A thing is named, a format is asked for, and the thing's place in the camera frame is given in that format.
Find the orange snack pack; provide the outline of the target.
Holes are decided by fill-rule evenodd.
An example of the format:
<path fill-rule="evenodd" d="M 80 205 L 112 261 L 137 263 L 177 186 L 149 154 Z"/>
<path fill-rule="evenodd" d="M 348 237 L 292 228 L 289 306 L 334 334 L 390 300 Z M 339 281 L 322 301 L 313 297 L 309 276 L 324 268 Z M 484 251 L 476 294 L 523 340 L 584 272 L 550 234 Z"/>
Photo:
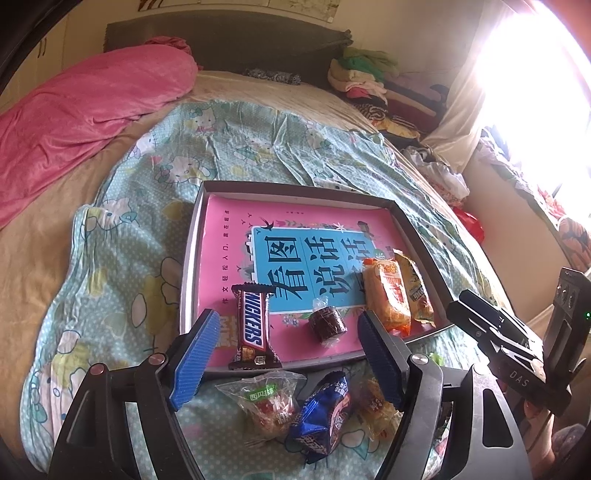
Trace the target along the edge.
<path fill-rule="evenodd" d="M 363 286 L 367 307 L 388 332 L 411 333 L 412 316 L 401 268 L 396 260 L 363 260 Z"/>

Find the yellow snack packet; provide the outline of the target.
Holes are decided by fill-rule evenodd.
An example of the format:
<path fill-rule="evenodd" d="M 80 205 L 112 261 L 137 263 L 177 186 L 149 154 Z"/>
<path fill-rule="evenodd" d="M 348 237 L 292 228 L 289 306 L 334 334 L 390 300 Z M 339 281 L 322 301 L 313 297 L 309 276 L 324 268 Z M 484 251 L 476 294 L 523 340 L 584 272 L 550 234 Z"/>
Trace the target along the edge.
<path fill-rule="evenodd" d="M 412 319 L 435 327 L 434 308 L 417 264 L 400 250 L 394 250 L 394 259 L 401 268 Z"/>

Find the clear yellow pastry bag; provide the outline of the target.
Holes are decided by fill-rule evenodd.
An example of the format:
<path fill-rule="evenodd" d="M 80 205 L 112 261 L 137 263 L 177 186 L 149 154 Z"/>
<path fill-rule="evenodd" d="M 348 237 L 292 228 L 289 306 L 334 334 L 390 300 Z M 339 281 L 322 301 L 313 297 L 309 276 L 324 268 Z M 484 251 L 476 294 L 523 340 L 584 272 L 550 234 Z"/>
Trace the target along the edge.
<path fill-rule="evenodd" d="M 363 379 L 358 387 L 356 411 L 372 441 L 393 438 L 397 433 L 403 414 L 387 401 L 377 380 Z"/>

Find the brown Snickers bar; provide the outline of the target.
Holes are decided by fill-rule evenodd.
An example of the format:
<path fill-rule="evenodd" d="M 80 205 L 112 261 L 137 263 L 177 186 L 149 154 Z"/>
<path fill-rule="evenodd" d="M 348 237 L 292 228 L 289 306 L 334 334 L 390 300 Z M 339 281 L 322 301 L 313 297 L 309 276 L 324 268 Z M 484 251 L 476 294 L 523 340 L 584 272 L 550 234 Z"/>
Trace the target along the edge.
<path fill-rule="evenodd" d="M 270 344 L 270 296 L 276 288 L 243 283 L 231 287 L 238 301 L 238 347 L 229 370 L 276 369 L 283 367 Z"/>

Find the dark candy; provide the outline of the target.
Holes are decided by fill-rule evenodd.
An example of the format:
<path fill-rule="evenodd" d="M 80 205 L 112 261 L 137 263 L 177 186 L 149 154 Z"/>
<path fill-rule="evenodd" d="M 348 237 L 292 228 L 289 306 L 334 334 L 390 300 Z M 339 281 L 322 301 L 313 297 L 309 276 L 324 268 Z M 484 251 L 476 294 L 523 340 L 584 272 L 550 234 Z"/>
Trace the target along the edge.
<path fill-rule="evenodd" d="M 329 348 L 348 333 L 348 327 L 339 311 L 329 305 L 329 298 L 321 296 L 312 300 L 312 312 L 308 325 L 322 347 Z"/>

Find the clear red-label snack bag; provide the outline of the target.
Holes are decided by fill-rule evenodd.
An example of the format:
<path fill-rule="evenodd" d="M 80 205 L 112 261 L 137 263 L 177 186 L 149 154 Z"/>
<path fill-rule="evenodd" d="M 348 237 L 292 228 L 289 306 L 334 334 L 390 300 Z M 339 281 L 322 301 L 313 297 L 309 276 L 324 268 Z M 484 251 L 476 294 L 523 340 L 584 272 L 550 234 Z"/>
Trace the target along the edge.
<path fill-rule="evenodd" d="M 238 404 L 247 418 L 245 444 L 257 446 L 287 435 L 297 417 L 297 387 L 304 375 L 273 370 L 216 386 L 222 395 Z"/>

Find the blue Oreo cookie pack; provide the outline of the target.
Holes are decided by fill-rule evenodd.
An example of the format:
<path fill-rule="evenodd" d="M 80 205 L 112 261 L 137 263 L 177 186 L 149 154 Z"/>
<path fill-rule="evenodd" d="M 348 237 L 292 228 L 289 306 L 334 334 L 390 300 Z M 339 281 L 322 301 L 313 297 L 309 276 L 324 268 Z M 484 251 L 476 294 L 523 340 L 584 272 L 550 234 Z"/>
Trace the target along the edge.
<path fill-rule="evenodd" d="M 304 462 L 315 464 L 334 452 L 342 427 L 353 408 L 349 380 L 342 370 L 325 375 L 304 401 L 287 431 L 287 440 L 301 446 Z"/>

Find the Hello Kitty blue quilt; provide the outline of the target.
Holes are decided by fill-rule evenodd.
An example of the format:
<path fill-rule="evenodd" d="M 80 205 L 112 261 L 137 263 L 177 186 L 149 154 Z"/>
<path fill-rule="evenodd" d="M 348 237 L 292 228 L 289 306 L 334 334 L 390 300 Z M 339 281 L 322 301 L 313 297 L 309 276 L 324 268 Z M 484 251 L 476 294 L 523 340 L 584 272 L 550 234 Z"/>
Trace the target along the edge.
<path fill-rule="evenodd" d="M 453 294 L 508 297 L 484 251 L 383 136 L 242 101 L 189 102 L 151 128 L 73 219 L 70 267 L 42 321 L 23 386 L 25 454 L 49 467 L 93 361 L 134 365 L 175 330 L 191 210 L 206 180 L 271 182 L 395 201 Z"/>

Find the pink blue children's book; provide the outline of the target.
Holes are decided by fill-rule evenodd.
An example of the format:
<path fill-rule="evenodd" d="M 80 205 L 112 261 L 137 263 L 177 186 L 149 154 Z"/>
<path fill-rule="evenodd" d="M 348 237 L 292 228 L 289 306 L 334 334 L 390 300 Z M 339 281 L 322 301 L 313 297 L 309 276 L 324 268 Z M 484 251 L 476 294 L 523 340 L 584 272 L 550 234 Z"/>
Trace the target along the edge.
<path fill-rule="evenodd" d="M 270 345 L 283 364 L 360 354 L 356 318 L 363 311 L 362 263 L 413 254 L 385 208 L 339 208 L 211 195 L 204 211 L 197 308 L 221 315 L 208 367 L 224 370 L 238 350 L 238 305 L 232 285 L 271 285 Z M 348 330 L 322 346 L 308 316 L 316 299 L 339 310 Z"/>

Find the red plastic bag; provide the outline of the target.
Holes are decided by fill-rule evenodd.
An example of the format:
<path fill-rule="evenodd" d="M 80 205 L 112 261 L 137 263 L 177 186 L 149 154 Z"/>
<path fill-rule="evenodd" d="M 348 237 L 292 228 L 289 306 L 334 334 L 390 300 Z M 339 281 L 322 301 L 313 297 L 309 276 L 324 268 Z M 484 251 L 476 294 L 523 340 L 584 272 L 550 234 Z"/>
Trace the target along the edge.
<path fill-rule="evenodd" d="M 464 211 L 462 208 L 453 206 L 452 210 L 454 211 L 455 215 L 460 220 L 460 222 L 468 230 L 468 232 L 475 238 L 475 240 L 480 245 L 482 245 L 485 241 L 485 231 L 483 229 L 481 222 L 475 216 Z"/>

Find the floral curtain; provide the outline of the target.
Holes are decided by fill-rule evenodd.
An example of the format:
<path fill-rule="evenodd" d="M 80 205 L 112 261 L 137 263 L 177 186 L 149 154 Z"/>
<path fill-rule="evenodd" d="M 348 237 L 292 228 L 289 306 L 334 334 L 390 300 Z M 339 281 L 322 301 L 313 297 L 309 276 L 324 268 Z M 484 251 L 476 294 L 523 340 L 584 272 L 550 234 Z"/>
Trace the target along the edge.
<path fill-rule="evenodd" d="M 523 170 L 510 160 L 492 128 L 485 127 L 481 131 L 473 157 L 489 164 L 527 202 L 546 224 L 574 269 L 582 272 L 590 269 L 590 230 L 569 217 L 550 193 L 526 179 Z"/>

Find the beige bed sheet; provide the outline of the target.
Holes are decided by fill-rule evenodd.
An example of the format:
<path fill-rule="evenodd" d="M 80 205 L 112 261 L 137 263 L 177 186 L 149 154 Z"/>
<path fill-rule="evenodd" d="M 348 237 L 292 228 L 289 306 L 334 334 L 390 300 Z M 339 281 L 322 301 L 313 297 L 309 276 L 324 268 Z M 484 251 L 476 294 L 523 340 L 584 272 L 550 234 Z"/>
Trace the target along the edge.
<path fill-rule="evenodd" d="M 305 119 L 369 133 L 376 131 L 355 107 L 328 91 L 264 81 L 229 72 L 202 72 L 184 101 L 247 101 Z M 69 265 L 71 225 L 78 207 L 94 199 L 113 165 L 173 108 L 144 115 L 103 150 L 51 185 L 1 231 L 1 436 L 23 457 L 19 408 L 23 383 L 47 308 Z"/>

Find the pink blanket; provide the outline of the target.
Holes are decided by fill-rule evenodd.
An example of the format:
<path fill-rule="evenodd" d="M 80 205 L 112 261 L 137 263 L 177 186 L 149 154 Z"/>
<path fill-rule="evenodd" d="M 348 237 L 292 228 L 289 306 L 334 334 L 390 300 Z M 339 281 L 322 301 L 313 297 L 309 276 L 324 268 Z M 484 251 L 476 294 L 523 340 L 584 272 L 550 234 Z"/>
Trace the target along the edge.
<path fill-rule="evenodd" d="M 133 121 L 184 96 L 198 71 L 184 40 L 154 37 L 89 57 L 2 113 L 2 225 Z"/>

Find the pile of folded clothes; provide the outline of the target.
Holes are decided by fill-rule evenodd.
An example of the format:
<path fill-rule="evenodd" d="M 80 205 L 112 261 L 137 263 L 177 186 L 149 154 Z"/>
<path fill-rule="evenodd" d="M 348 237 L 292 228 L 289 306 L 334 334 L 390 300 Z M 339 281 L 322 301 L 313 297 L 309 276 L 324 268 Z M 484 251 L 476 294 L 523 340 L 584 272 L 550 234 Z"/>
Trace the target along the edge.
<path fill-rule="evenodd" d="M 329 64 L 328 81 L 426 178 L 448 205 L 463 206 L 470 190 L 460 173 L 425 140 L 447 111 L 449 88 L 403 74 L 383 51 L 346 47 Z"/>

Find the dark headboard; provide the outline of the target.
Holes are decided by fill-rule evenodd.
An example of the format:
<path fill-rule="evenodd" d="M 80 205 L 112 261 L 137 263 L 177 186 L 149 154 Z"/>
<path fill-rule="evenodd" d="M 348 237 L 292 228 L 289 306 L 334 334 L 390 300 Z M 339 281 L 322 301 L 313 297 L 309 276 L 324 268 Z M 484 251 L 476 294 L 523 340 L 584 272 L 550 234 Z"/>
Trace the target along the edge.
<path fill-rule="evenodd" d="M 208 71 L 286 72 L 322 89 L 329 88 L 331 61 L 353 44 L 349 30 L 273 14 L 197 10 L 110 23 L 103 50 L 137 46 L 155 37 L 184 40 L 197 64 Z"/>

